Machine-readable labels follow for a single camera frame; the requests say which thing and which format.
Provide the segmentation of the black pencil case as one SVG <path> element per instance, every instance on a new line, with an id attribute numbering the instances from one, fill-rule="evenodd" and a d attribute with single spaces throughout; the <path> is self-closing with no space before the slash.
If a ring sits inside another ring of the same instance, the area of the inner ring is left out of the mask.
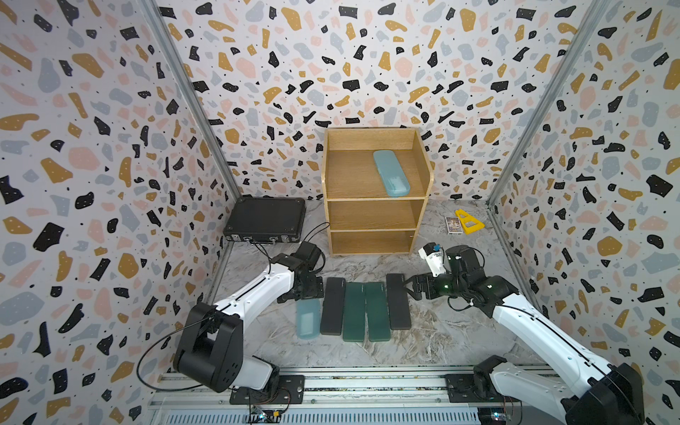
<path id="1" fill-rule="evenodd" d="M 385 283 L 391 330 L 412 329 L 405 276 L 403 274 L 387 274 Z"/>
<path id="2" fill-rule="evenodd" d="M 340 336 L 342 334 L 345 290 L 345 278 L 329 277 L 327 279 L 320 324 L 320 333 L 324 336 Z"/>

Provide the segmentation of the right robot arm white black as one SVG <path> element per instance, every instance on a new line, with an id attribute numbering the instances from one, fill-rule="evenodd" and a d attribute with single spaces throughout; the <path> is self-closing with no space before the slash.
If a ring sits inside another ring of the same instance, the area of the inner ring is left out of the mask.
<path id="1" fill-rule="evenodd" d="M 419 251 L 429 272 L 388 284 L 414 300 L 463 299 L 524 341 L 558 375 L 536 375 L 493 355 L 473 368 L 473 388 L 482 400 L 511 398 L 536 407 L 564 424 L 642 424 L 642 378 L 631 365 L 616 366 L 547 320 L 515 285 L 487 276 L 478 249 L 447 250 L 429 243 Z"/>

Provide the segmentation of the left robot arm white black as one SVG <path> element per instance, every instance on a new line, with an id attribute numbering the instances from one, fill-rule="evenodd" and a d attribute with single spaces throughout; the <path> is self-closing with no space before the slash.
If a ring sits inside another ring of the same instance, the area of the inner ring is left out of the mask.
<path id="1" fill-rule="evenodd" d="M 245 331 L 274 302 L 324 297 L 319 276 L 325 254 L 302 242 L 292 254 L 280 253 L 243 288 L 212 305 L 199 302 L 189 311 L 173 369 L 215 392 L 247 389 L 270 400 L 280 388 L 280 368 L 244 357 Z"/>

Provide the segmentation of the light blue pencil case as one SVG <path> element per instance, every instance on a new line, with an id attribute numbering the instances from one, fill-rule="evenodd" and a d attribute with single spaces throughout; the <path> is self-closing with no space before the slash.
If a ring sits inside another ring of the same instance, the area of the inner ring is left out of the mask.
<path id="1" fill-rule="evenodd" d="M 299 339 L 310 340 L 320 335 L 320 299 L 301 299 L 296 302 L 296 334 Z"/>
<path id="2" fill-rule="evenodd" d="M 373 158 L 387 195 L 391 198 L 407 196 L 411 186 L 396 153 L 389 150 L 375 151 Z"/>

